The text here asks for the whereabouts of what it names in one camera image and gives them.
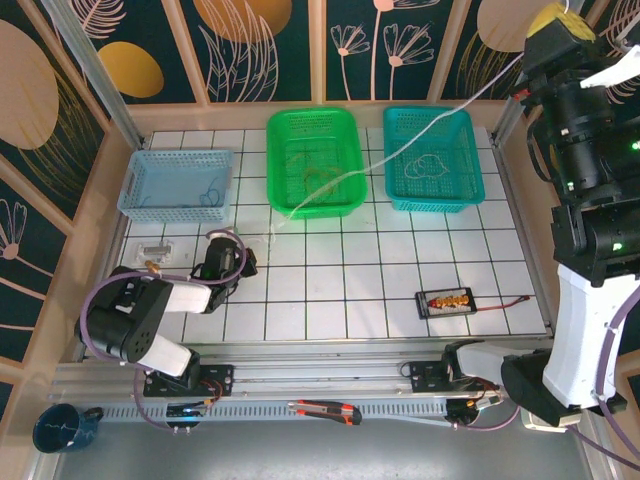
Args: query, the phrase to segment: white grid tile floor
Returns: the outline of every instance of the white grid tile floor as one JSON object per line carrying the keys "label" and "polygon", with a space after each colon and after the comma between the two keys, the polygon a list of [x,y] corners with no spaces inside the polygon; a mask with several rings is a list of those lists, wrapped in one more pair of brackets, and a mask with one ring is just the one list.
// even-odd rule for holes
{"label": "white grid tile floor", "polygon": [[[230,148],[235,154],[230,219],[258,259],[211,315],[167,314],[160,331],[193,344],[366,338],[546,335],[510,206],[486,130],[475,128],[487,200],[458,214],[392,209],[384,168],[367,176],[365,203],[344,218],[287,223],[266,198],[264,130],[156,132],[151,149]],[[384,156],[382,129],[359,129],[365,164]],[[131,224],[121,263],[133,266],[140,243],[166,239],[171,273],[204,259],[203,235],[226,225]],[[478,306],[532,300],[505,311],[421,320],[414,294],[470,287]]]}

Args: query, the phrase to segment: decorative wallpaper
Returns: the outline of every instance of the decorative wallpaper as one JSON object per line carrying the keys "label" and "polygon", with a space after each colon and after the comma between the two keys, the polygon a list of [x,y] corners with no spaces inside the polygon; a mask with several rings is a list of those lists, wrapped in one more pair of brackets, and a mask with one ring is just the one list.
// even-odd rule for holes
{"label": "decorative wallpaper", "polygon": [[12,384],[0,381],[0,432],[2,432],[2,417],[4,417],[4,412],[9,405],[12,390]]}
{"label": "decorative wallpaper", "polygon": [[23,361],[65,239],[0,181],[0,357]]}
{"label": "decorative wallpaper", "polygon": [[311,100],[306,0],[181,0],[211,102]]}
{"label": "decorative wallpaper", "polygon": [[[472,0],[442,92],[443,100],[467,99],[500,73],[524,48],[538,12],[555,0]],[[586,0],[582,15],[595,0]],[[521,72],[518,64],[480,98],[508,98]]]}
{"label": "decorative wallpaper", "polygon": [[[614,48],[614,39],[640,13],[640,0],[611,0],[594,30],[605,40],[608,56],[621,58],[623,52]],[[640,115],[640,77],[635,77],[608,91],[618,122],[625,122]]]}
{"label": "decorative wallpaper", "polygon": [[327,0],[326,99],[425,100],[453,0]]}
{"label": "decorative wallpaper", "polygon": [[15,2],[0,38],[0,156],[73,218],[104,132]]}
{"label": "decorative wallpaper", "polygon": [[69,0],[69,6],[127,104],[195,102],[160,0]]}

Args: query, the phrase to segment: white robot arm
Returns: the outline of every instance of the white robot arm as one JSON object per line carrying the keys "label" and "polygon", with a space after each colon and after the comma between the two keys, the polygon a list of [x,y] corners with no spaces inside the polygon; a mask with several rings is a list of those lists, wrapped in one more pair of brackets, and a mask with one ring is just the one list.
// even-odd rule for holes
{"label": "white robot arm", "polygon": [[[640,40],[638,25],[628,29],[627,46]],[[555,151],[544,159],[548,177],[532,153],[536,173],[554,185],[561,204],[551,225],[560,264],[553,350],[449,347],[459,375],[504,385],[516,403],[554,426],[575,423],[583,409],[600,410],[603,402],[614,410],[626,404],[614,386],[620,336],[606,344],[614,315],[640,286],[640,127],[616,123],[605,86],[591,81],[611,63],[598,42],[578,15],[549,5],[525,43],[527,80],[514,89],[524,92],[523,104],[542,105]]]}

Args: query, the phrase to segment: battery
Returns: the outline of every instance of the battery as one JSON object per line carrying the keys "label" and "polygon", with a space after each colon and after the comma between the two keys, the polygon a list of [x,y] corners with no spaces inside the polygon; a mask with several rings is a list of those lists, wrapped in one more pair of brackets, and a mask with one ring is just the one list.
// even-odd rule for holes
{"label": "battery", "polygon": [[453,317],[470,315],[478,311],[470,288],[429,290],[416,293],[420,318]]}

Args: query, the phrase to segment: green plastic basket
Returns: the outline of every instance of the green plastic basket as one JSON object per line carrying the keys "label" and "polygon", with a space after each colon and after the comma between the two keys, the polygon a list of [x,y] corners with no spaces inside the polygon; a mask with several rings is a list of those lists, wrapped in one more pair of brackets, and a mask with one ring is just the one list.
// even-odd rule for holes
{"label": "green plastic basket", "polygon": [[[399,150],[433,119],[449,110],[387,108],[384,112],[385,156]],[[469,114],[460,110],[438,120],[413,145],[388,161],[385,187],[396,210],[456,213],[482,203],[484,185]]]}
{"label": "green plastic basket", "polygon": [[[267,195],[271,206],[284,215],[331,180],[363,169],[356,122],[346,110],[286,110],[269,120]],[[366,196],[365,176],[355,174],[300,208],[293,218],[348,215]]]}

